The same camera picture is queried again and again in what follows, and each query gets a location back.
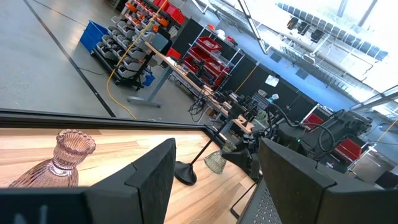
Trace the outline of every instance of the concrete floor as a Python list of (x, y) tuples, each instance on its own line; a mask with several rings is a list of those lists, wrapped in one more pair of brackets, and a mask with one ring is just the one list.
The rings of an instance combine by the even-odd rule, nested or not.
[[(118, 13), (106, 1), (27, 2), (78, 67), (105, 73), (97, 60), (79, 43), (79, 39), (85, 29), (83, 24), (87, 24), (89, 20), (102, 26), (112, 23), (110, 19)], [(3, 56), (0, 60), (4, 71), (0, 76), (0, 95), (3, 96), (0, 108), (109, 116), (27, 5), (22, 0), (5, 0), (1, 1), (0, 6), (0, 19), (4, 21), (2, 24), (6, 24), (3, 28), (6, 32), (0, 37), (0, 45), (4, 49), (4, 55), (10, 55)], [(157, 76), (161, 74), (162, 68), (155, 67), (152, 71)], [(130, 118), (127, 111), (109, 97), (106, 91), (106, 74), (82, 72), (117, 117)], [(160, 109), (132, 105), (126, 101), (129, 95), (147, 96), (151, 87), (136, 92), (111, 82), (109, 89), (114, 98), (129, 108), (138, 119), (193, 123), (187, 112), (193, 101), (185, 92), (176, 88), (172, 81), (167, 80), (154, 99), (162, 103)]]

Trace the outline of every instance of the red box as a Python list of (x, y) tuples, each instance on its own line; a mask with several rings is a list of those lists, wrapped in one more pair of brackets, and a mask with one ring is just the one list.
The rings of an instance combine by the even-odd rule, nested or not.
[(205, 49), (207, 49), (208, 51), (212, 51), (212, 50), (221, 51), (221, 49), (222, 49), (222, 46), (220, 44), (217, 44), (217, 42), (215, 42), (210, 37), (199, 37), (198, 44), (201, 45), (202, 47), (204, 47)]
[[(221, 65), (218, 63), (215, 59), (213, 58), (208, 58), (205, 60), (206, 64), (205, 67), (209, 70), (210, 73), (215, 74), (215, 75), (220, 75), (221, 72), (224, 70), (224, 65)], [(224, 73), (227, 73), (229, 71), (229, 68), (226, 68)]]
[(173, 57), (173, 58), (180, 59), (181, 55), (180, 55), (180, 53), (178, 53), (176, 50), (174, 50), (171, 47), (170, 50), (167, 52), (166, 57)]
[(215, 78), (214, 80), (214, 88), (213, 90), (217, 89), (219, 85), (223, 82), (224, 78), (227, 76), (226, 72), (223, 72), (221, 75), (218, 76), (218, 78)]
[(186, 57), (184, 59), (184, 64), (193, 72), (197, 72), (198, 68), (192, 64), (193, 57)]
[[(318, 117), (316, 114), (312, 113), (312, 114), (310, 114), (310, 116), (308, 116), (306, 118), (306, 120), (303, 123), (323, 124), (323, 120), (320, 117)], [(307, 125), (307, 127), (309, 129), (306, 130), (306, 132), (309, 132), (316, 128), (316, 126), (313, 124), (309, 124), (309, 125)]]
[(166, 11), (176, 22), (179, 24), (183, 24), (185, 20), (184, 14), (182, 14), (181, 10), (177, 9), (177, 7), (170, 5)]
[(341, 153), (349, 157), (351, 160), (356, 160), (361, 157), (362, 149), (359, 145), (353, 142), (351, 139), (345, 139), (342, 143), (340, 143), (337, 147)]
[[(163, 2), (165, 2), (166, 0), (160, 0), (158, 4), (156, 4), (158, 7), (161, 7), (163, 5)], [(169, 8), (169, 6), (171, 6), (171, 4), (169, 2), (166, 3), (166, 5), (163, 7), (163, 11), (167, 11), (167, 9)]]
[(198, 60), (206, 60), (210, 58), (210, 56), (200, 47), (192, 47), (191, 49), (189, 49), (188, 52), (191, 53)]

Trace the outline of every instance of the blue plastic crate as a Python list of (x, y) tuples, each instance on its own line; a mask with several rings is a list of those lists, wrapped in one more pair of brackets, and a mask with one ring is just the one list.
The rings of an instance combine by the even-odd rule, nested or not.
[(80, 42), (91, 52), (96, 47), (96, 44), (102, 40), (102, 36), (107, 33), (108, 30), (105, 27), (89, 21), (83, 35), (80, 37)]
[(150, 84), (155, 80), (155, 76), (153, 76), (153, 74), (148, 73), (145, 76), (145, 81), (142, 82), (142, 85), (144, 86), (150, 86)]

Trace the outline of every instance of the glass vase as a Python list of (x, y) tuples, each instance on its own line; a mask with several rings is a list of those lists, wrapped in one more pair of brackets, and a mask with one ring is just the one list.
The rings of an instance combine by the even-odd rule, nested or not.
[(76, 166), (93, 153), (91, 136), (77, 130), (63, 130), (56, 137), (54, 157), (43, 161), (15, 180), (9, 187), (77, 187)]
[(206, 166), (216, 174), (222, 174), (226, 164), (226, 159), (222, 158), (221, 154), (223, 152), (232, 152), (236, 149), (236, 146), (230, 140), (225, 141), (225, 145), (219, 151), (212, 152), (205, 157)]

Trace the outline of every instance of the wooden tabletop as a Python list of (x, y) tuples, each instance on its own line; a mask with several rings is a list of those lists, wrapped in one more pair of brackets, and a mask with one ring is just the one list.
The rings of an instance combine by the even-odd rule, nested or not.
[[(0, 128), (0, 188), (36, 164), (53, 158), (61, 129)], [(135, 161), (168, 138), (175, 138), (177, 160), (190, 162), (201, 151), (209, 137), (203, 131), (161, 130), (81, 130), (96, 143), (95, 151), (77, 165), (79, 186), (91, 186)], [(227, 161), (222, 174), (207, 168), (204, 158), (219, 147), (211, 143), (195, 163), (198, 181), (186, 186), (174, 178), (165, 224), (235, 223), (229, 209), (253, 184), (242, 169)], [(243, 211), (250, 194), (236, 208)]]
[[(177, 72), (187, 83), (189, 83), (194, 89), (196, 89), (197, 91), (202, 91), (204, 95), (211, 95), (213, 93), (213, 90), (208, 87), (208, 86), (204, 86), (204, 88), (206, 89), (205, 91), (203, 91), (202, 88), (200, 88), (198, 85), (196, 85), (191, 79), (189, 79), (187, 77), (187, 73), (186, 71), (182, 70), (180, 67), (175, 65), (175, 61), (173, 59), (171, 59), (170, 57), (166, 57), (163, 54), (161, 54), (158, 50), (156, 50), (153, 46), (151, 46), (150, 43), (145, 42), (146, 46), (148, 46), (151, 51), (153, 51), (156, 56), (158, 56), (160, 59), (162, 59), (163, 61), (165, 61), (167, 63), (168, 66), (170, 66), (170, 68)], [(214, 98), (210, 98), (211, 100), (211, 105), (213, 107), (215, 107), (216, 110), (220, 111), (223, 115), (228, 115), (228, 111), (226, 109), (224, 109)], [(231, 108), (231, 105), (226, 103), (224, 104), (225, 107), (227, 108)], [(245, 126), (243, 126), (243, 123), (246, 122), (246, 119), (242, 116), (239, 115), (239, 117), (237, 119), (234, 119), (233, 122), (239, 126), (240, 129), (242, 129), (243, 132), (245, 132), (246, 134), (251, 134), (251, 128), (254, 126), (252, 123), (248, 122), (248, 124)]]

